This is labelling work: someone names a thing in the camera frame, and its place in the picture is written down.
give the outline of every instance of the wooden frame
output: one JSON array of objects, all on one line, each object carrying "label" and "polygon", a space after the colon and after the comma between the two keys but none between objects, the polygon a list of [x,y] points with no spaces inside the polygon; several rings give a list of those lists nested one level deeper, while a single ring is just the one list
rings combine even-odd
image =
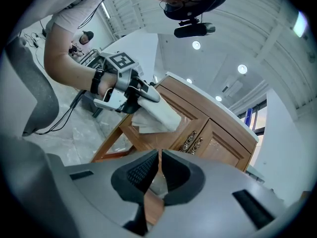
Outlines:
[{"label": "wooden frame", "polygon": [[184,131],[182,131],[180,135],[177,136],[176,140],[173,141],[172,144],[168,145],[168,143],[164,143],[160,141],[160,139],[164,137],[166,138],[166,140],[169,139],[168,137],[166,137],[167,133],[153,133],[153,134],[147,134],[146,136],[139,134],[138,130],[131,125],[132,116],[129,116],[127,119],[125,119],[121,123],[119,128],[127,136],[127,138],[132,142],[132,144],[135,146],[135,148],[138,151],[162,148],[146,141],[148,138],[151,138],[151,139],[156,138],[156,140],[153,140],[153,141],[160,142],[160,145],[165,145],[165,146],[168,145],[167,147],[164,147],[166,149],[179,150],[182,144],[186,141],[188,136],[194,130],[197,132],[195,138],[197,137],[200,131],[204,128],[209,118],[204,113],[202,113],[197,108],[195,108],[193,105],[186,102],[185,100],[183,100],[176,94],[172,93],[171,91],[167,90],[166,88],[159,86],[157,87],[157,91],[172,107],[174,107],[179,112],[184,114],[186,117],[191,119],[190,123],[186,125],[186,128],[184,129]]},{"label": "wooden frame", "polygon": [[167,77],[161,85],[197,107],[233,136],[249,153],[253,153],[257,144],[256,140],[218,105],[172,77]]}]

